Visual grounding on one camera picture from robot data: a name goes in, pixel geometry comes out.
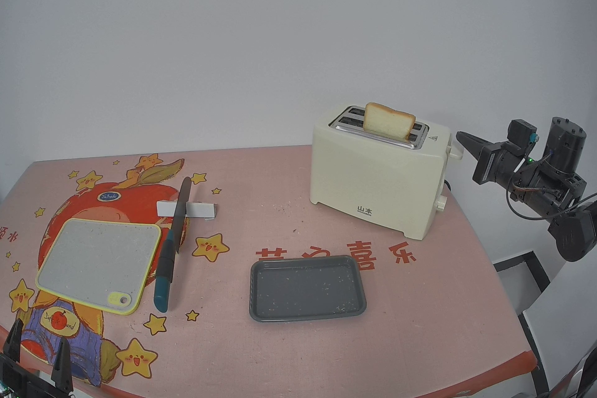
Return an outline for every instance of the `toast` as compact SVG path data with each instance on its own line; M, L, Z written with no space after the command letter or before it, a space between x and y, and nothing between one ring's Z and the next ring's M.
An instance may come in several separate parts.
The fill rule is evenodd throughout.
M363 129L384 138L404 141L408 138L415 119L412 114L396 111L377 103L367 103Z

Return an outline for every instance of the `teal knife handle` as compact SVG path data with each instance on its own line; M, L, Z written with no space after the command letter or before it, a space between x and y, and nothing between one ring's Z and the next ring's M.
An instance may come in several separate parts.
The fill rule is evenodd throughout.
M158 267L155 273L155 289L153 291L153 304L160 312L168 312L168 298L170 296L170 284L174 275L174 234L170 230L160 251Z
M168 312L168 297L170 295L170 282L166 277L155 278L155 291L153 304L160 312Z

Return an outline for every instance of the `toaster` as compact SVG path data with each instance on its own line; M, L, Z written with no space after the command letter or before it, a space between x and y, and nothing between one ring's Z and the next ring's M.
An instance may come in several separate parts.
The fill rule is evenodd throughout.
M403 141L363 129L365 108L342 106L313 128L310 200L422 240L442 195L448 159L461 159L450 130L416 119Z

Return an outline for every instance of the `pink tablecloth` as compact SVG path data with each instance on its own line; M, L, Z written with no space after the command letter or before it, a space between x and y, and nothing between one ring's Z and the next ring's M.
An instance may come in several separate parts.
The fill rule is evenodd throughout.
M0 338L16 316L24 319L29 351L21 360L48 371L31 352L51 360L61 332L53 328L59 322L48 325L41 315L52 307L73 314L80 329L69 340L84 350L73 363L96 386L76 385L98 396L442 398L534 368L496 272L450 193L428 236L406 240L400 232L312 205L310 150L32 164L0 205ZM217 217L190 220L167 314L153 306L153 283L129 316L38 294L39 261L66 218L141 217L166 231L168 221L155 216L156 198L175 198L185 175L196 183L191 200L217 203ZM44 238L49 242L42 245ZM257 259L325 251L361 259L362 315L295 323L250 318L250 268Z

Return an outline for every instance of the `cutting board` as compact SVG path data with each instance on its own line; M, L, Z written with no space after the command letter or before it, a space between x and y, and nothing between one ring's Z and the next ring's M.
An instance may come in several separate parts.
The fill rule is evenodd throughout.
M37 275L58 297L128 315L141 300L161 229L155 224L69 219Z

